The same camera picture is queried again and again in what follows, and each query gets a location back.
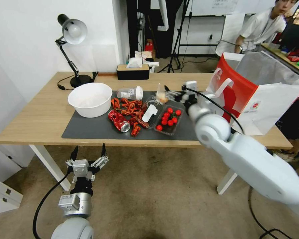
crushed red can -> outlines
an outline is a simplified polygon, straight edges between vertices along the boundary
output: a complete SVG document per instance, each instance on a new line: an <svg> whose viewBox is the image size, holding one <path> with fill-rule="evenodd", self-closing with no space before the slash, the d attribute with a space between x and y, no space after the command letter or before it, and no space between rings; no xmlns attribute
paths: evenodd
<svg viewBox="0 0 299 239"><path fill-rule="evenodd" d="M108 117L110 121L114 123L114 126L122 133L125 133L130 130L130 123L125 119L125 117L121 113L117 112L116 110L111 110L108 114Z"/></svg>

cup lid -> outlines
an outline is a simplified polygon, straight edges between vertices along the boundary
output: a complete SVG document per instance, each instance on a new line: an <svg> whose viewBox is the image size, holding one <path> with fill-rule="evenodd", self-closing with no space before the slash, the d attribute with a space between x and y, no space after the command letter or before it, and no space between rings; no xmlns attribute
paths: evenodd
<svg viewBox="0 0 299 239"><path fill-rule="evenodd" d="M137 100L142 100L143 99L143 89L140 86L136 87L136 99Z"/></svg>

tissue box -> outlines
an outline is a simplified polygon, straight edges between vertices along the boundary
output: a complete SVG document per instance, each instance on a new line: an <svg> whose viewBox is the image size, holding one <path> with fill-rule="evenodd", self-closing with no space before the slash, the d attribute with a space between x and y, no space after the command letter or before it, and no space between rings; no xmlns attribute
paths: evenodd
<svg viewBox="0 0 299 239"><path fill-rule="evenodd" d="M127 65L118 65L116 69L119 80L148 80L150 67L143 64L141 68L126 68Z"/></svg>

gray table mat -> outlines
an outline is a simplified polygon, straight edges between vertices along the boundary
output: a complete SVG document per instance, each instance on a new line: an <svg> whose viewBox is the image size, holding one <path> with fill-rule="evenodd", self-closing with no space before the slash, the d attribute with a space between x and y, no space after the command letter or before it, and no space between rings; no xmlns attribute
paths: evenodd
<svg viewBox="0 0 299 239"><path fill-rule="evenodd" d="M143 100L146 101L155 91L144 91ZM169 101L168 105L184 108L181 103ZM193 124L189 116L184 112L174 135L169 136L159 133L154 129L141 127L136 137L131 136L131 130L126 133L119 132L114 124L108 119L108 112L95 118L85 118L74 112L70 122L65 128L62 138L76 139L137 139L137 140L197 140Z"/></svg>

paper bag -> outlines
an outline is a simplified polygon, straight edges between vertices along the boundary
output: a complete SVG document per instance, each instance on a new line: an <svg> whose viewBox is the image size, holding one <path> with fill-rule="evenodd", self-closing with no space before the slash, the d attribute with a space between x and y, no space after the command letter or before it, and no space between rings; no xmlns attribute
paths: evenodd
<svg viewBox="0 0 299 239"><path fill-rule="evenodd" d="M236 70L230 61L239 62ZM206 91L218 91L217 103L237 118L247 135L264 135L299 97L299 75L265 52L225 52ZM240 131L227 113L216 113Z"/></svg>

